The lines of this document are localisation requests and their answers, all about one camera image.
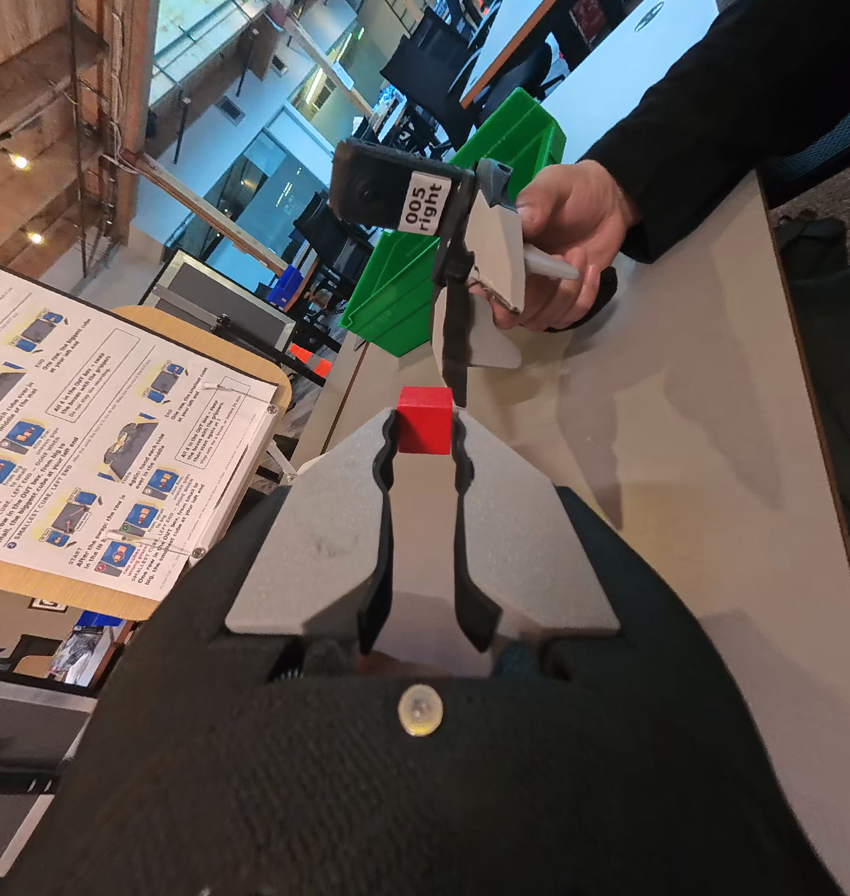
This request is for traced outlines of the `red wooden cube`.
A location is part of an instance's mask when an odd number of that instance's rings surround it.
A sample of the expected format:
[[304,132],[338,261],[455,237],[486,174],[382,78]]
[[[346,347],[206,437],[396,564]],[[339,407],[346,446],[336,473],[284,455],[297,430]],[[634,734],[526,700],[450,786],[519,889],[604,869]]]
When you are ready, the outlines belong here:
[[404,386],[397,400],[399,454],[447,456],[453,436],[453,394],[445,386]]

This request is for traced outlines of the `person's legs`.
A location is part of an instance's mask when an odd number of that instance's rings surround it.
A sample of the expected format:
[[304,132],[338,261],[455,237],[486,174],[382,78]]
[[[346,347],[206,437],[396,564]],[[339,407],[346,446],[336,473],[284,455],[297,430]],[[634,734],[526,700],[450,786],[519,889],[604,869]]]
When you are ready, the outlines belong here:
[[790,293],[850,533],[850,267]]

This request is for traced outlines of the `grey aluminium-framed case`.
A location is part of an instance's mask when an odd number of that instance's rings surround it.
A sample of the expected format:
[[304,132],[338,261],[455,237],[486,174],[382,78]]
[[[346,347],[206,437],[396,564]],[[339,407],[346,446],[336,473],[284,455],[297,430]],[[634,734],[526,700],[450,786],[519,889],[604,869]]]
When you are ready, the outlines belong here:
[[296,342],[294,319],[182,250],[157,275],[141,304],[198,328],[206,326],[206,315],[224,315],[279,351]]
[[48,810],[96,703],[73,689],[0,680],[0,878]]

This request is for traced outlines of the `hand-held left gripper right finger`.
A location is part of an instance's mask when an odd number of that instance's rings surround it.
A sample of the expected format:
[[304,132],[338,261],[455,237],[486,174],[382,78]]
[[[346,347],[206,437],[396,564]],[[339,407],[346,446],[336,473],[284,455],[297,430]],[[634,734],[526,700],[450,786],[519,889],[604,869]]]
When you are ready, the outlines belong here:
[[612,637],[620,621],[552,481],[464,410],[453,414],[456,620],[485,653]]

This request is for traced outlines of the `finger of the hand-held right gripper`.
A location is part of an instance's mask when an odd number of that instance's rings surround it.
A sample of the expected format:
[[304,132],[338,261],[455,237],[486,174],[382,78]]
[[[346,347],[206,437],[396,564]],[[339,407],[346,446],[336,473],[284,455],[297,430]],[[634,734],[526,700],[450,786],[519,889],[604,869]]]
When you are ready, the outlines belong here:
[[474,256],[474,279],[509,311],[522,312],[526,273],[517,211],[503,205],[474,205],[464,243]]
[[522,364],[518,346],[498,329],[488,297],[458,281],[434,287],[431,349],[455,409],[467,407],[471,369],[512,370]]

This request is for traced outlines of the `person's right hand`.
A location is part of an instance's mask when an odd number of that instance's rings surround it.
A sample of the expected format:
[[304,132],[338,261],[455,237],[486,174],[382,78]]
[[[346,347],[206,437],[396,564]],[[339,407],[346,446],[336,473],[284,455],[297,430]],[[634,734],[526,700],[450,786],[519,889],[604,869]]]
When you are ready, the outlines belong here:
[[499,330],[565,330],[585,318],[599,294],[600,275],[640,220],[635,204],[598,162],[544,168],[516,198],[523,240],[561,258],[578,280],[539,274],[525,280],[520,313],[491,299]]

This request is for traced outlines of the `diagonal support beam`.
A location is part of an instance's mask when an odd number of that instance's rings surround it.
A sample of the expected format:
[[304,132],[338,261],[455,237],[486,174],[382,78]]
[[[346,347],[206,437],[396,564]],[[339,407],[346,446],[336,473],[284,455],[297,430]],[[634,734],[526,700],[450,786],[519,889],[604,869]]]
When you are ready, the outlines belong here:
[[172,197],[196,217],[204,220],[213,230],[231,242],[239,252],[253,258],[276,276],[285,273],[287,264],[272,249],[240,228],[217,207],[195,194],[182,184],[172,172],[145,152],[124,151],[123,158],[147,181],[158,187],[167,196]]

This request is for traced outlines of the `orange traffic cone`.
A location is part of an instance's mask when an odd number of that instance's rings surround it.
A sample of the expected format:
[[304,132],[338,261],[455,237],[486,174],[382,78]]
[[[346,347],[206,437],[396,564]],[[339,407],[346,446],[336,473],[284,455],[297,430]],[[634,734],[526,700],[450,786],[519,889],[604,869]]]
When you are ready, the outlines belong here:
[[304,364],[311,373],[323,379],[327,378],[328,374],[331,371],[333,362],[330,359],[315,354],[314,352],[307,350],[295,344],[294,342],[289,343],[287,352],[298,362]]

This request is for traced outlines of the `white desk with wooden edge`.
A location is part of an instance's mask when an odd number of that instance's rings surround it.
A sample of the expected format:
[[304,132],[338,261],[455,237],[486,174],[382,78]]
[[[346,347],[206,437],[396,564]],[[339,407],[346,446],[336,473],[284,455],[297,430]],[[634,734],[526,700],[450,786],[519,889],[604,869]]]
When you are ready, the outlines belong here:
[[519,50],[523,42],[543,27],[556,1],[503,1],[498,6],[488,35],[468,73],[460,96],[463,108],[470,106]]

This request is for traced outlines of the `person's right forearm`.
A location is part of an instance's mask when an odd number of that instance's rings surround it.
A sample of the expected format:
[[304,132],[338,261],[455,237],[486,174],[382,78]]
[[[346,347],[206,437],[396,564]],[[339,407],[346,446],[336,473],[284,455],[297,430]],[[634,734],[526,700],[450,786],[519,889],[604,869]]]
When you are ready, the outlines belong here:
[[652,263],[752,169],[850,113],[850,1],[737,2],[585,154],[641,219],[622,252]]

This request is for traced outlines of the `green plastic bin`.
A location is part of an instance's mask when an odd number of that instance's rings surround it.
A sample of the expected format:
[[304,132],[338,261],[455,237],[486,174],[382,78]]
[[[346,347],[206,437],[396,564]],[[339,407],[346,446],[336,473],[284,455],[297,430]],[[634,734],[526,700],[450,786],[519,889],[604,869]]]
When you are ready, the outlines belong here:
[[[450,162],[470,168],[487,158],[509,166],[513,200],[540,170],[562,163],[565,144],[564,130],[553,115],[518,88]],[[406,233],[380,237],[344,309],[341,327],[394,357],[427,343],[438,245],[436,238]]]

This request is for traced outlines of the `black office chair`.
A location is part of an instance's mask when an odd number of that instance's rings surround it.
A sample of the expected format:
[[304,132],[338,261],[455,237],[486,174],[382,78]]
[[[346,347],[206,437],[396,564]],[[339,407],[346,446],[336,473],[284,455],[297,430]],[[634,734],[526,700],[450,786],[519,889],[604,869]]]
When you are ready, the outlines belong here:
[[758,169],[767,204],[775,208],[850,167],[850,112],[806,149],[768,160]]
[[476,127],[475,114],[462,106],[461,98],[479,51],[426,8],[411,35],[401,38],[380,71],[410,105],[436,120],[456,151]]

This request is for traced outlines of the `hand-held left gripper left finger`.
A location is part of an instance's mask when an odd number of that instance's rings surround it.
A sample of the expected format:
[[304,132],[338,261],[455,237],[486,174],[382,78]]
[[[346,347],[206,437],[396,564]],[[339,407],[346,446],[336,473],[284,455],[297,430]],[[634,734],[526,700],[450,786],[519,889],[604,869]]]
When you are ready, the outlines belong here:
[[226,615],[231,633],[371,652],[392,607],[396,455],[397,412],[383,409],[296,476]]

